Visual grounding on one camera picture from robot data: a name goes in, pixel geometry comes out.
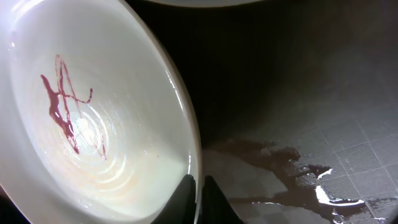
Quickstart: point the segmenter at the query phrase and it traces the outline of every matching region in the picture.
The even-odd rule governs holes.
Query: red streak
[[[102,136],[101,136],[101,144],[102,144],[102,154],[101,154],[100,150],[98,150],[98,149],[97,149],[97,152],[106,161],[106,150],[105,150],[104,138]]]
[[[76,97],[75,91],[72,87],[72,83],[69,79],[67,65],[65,64],[65,62],[62,60],[62,58],[59,55],[57,55],[55,57],[55,73],[57,74],[57,86],[58,86],[57,92],[55,92],[51,89],[50,83],[47,80],[47,78],[44,75],[41,75],[41,77],[43,79],[44,87],[46,88],[47,93],[49,94],[49,99],[50,99],[49,114],[52,117],[52,119],[56,122],[56,124],[62,128],[63,133],[67,137],[73,150],[75,150],[75,152],[77,154],[79,154],[79,148],[76,143],[73,126],[72,126],[72,122],[70,119],[70,112],[69,112],[69,108],[68,108],[68,104],[67,104],[67,98],[72,98],[75,101],[76,107],[77,107],[78,112],[81,117],[79,103],[85,103],[85,104],[89,103],[93,97],[93,89],[90,88],[90,96],[87,101],[79,100]],[[63,75],[64,74],[65,74],[65,78],[67,79],[68,86],[72,92],[71,95],[65,93],[65,89],[63,87]],[[61,96],[62,100],[63,100],[63,107],[67,113],[66,121],[63,119],[62,114],[60,113],[60,110],[58,108],[59,104],[60,104],[60,100],[58,99],[58,96]],[[102,144],[103,144],[103,156],[105,156],[106,151],[105,151],[104,142],[102,142]]]

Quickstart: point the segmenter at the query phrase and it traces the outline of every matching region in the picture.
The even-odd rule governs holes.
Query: stain
[[[374,218],[365,201],[329,197],[319,180],[331,174],[332,167],[306,164],[294,147],[275,149],[275,142],[227,140],[212,145],[209,150],[231,154],[248,164],[274,173],[287,191],[273,197],[229,198],[230,203],[274,203],[305,208],[331,223],[348,221],[352,216]]]
[[[62,128],[62,131],[63,131],[64,135],[67,137],[69,144],[71,145],[73,150],[77,154],[79,154],[79,148],[78,148],[78,145],[76,142],[76,137],[75,137],[75,134],[73,131],[72,121],[70,118],[70,111],[69,111],[69,107],[68,107],[68,103],[67,103],[67,98],[71,98],[75,101],[76,107],[77,107],[78,112],[81,117],[79,103],[88,104],[93,97],[93,89],[90,88],[90,96],[88,97],[87,101],[79,100],[76,97],[75,91],[72,87],[72,83],[69,78],[69,72],[68,72],[67,65],[65,64],[65,62],[62,60],[61,56],[59,56],[59,55],[55,56],[55,73],[57,75],[58,91],[53,91],[51,89],[50,83],[44,75],[40,76],[43,80],[44,87],[47,90],[47,93],[48,93],[49,99],[50,99],[49,115],[56,122],[56,124]],[[64,76],[66,78],[66,82],[68,83],[69,89],[72,93],[71,95],[66,94],[65,89],[63,87]],[[59,96],[62,97],[63,107],[66,112],[65,120],[59,110],[59,104],[60,104],[60,100],[58,98]],[[99,152],[99,154],[102,157],[104,157],[106,160],[106,156],[105,156],[106,150],[105,150],[105,146],[103,144],[103,140],[102,140],[102,145],[103,145],[103,152],[102,152],[103,154],[101,155],[100,152]]]
[[[379,221],[386,221],[386,217],[397,211],[397,195],[379,195],[377,198],[369,198],[366,201]]]

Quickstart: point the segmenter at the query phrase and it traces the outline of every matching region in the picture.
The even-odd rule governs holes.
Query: white bowl
[[[180,7],[225,7],[247,4],[262,0],[148,0],[159,4]]]
[[[125,2],[2,4],[0,184],[32,223],[148,223],[201,188],[188,95]]]

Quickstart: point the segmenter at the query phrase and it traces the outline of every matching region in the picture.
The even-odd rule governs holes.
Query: black object
[[[9,199],[0,197],[0,223],[28,224],[29,221]]]
[[[166,206],[152,224],[193,223],[195,219],[195,180],[185,175]]]
[[[192,224],[196,210],[195,193],[195,181],[191,175],[186,175],[152,224]],[[234,210],[229,205],[226,197],[212,176],[205,177],[205,186],[202,190],[202,214],[198,223],[243,223],[234,213]]]

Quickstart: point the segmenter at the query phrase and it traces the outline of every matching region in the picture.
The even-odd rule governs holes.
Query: red liquid
[[[76,107],[77,107],[80,117],[81,117],[79,103],[85,103],[85,104],[89,103],[93,97],[93,89],[90,88],[90,96],[88,97],[87,101],[79,100],[76,97],[75,91],[72,87],[72,83],[69,79],[67,65],[65,64],[65,62],[62,60],[62,58],[59,55],[57,55],[55,57],[55,73],[57,74],[57,86],[58,86],[58,91],[56,91],[56,92],[51,89],[50,83],[47,80],[47,78],[44,75],[41,75],[41,77],[43,79],[44,87],[47,90],[47,93],[49,94],[49,99],[50,99],[49,114],[52,117],[52,119],[56,122],[56,124],[62,128],[63,133],[67,137],[73,150],[75,150],[75,152],[77,154],[79,154],[79,148],[76,143],[76,138],[75,138],[75,134],[73,131],[72,121],[70,119],[70,112],[69,112],[69,108],[68,108],[68,104],[67,104],[67,98],[72,98],[75,101]],[[71,95],[68,95],[65,93],[65,89],[63,87],[63,76],[64,75],[67,80],[68,86],[72,92]],[[63,106],[64,106],[65,111],[67,112],[66,120],[63,119],[62,114],[60,113],[60,110],[58,108],[59,104],[60,104],[60,100],[58,98],[59,96],[62,97]],[[103,157],[105,157],[105,153],[106,153],[105,146],[103,144],[103,155],[102,155]]]
[[[251,142],[247,140],[234,140],[226,143],[215,144],[208,150],[236,156],[248,164],[271,171],[285,185],[286,192],[275,194],[273,197],[229,198],[234,204],[274,203],[285,206],[302,207],[319,214],[331,223],[336,218],[348,218],[353,215],[369,213],[365,203],[359,200],[346,198],[339,201],[330,200],[330,204],[320,203],[316,189],[316,182],[307,182],[308,175],[317,179],[331,167],[311,164],[295,164],[301,158],[299,151],[293,147],[272,150],[274,142]]]

